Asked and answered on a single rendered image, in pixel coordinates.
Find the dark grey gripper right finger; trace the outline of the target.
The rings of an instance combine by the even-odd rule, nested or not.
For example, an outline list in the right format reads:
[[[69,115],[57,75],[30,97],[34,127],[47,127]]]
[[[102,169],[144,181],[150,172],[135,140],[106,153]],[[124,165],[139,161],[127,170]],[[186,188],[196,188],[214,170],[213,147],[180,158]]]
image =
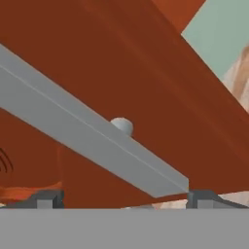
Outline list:
[[[248,206],[225,200],[210,190],[194,190],[188,192],[187,209],[248,209]]]

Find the red-brown cabinet door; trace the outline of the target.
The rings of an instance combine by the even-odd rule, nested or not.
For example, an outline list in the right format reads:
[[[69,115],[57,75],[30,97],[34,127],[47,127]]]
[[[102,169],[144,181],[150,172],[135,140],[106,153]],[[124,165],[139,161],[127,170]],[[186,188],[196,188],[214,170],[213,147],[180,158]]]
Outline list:
[[[130,120],[129,137],[187,177],[188,192],[249,191],[249,114],[153,0],[0,0],[0,45],[106,121]],[[68,208],[186,195],[150,196],[52,140]]]

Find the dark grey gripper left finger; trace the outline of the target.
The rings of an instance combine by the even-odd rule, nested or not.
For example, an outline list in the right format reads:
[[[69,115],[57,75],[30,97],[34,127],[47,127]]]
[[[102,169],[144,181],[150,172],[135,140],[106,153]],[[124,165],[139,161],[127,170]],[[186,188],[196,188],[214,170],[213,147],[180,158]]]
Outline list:
[[[44,190],[31,195],[28,199],[7,204],[6,208],[57,209],[63,208],[64,191]]]

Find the round grey knob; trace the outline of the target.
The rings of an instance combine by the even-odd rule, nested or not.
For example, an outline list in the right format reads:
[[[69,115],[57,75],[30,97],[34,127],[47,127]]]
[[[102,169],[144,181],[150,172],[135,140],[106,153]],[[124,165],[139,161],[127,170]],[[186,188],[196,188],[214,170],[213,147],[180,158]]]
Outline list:
[[[116,128],[118,128],[119,130],[121,130],[126,135],[128,136],[132,135],[133,123],[130,120],[124,117],[117,117],[111,121],[111,124],[114,125]]]

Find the red-brown cabinet body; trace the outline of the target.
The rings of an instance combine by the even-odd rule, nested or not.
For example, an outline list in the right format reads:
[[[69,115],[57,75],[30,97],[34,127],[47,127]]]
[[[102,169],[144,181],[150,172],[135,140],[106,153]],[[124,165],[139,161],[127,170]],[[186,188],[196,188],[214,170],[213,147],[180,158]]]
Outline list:
[[[0,205],[61,188],[57,143],[0,108]]]

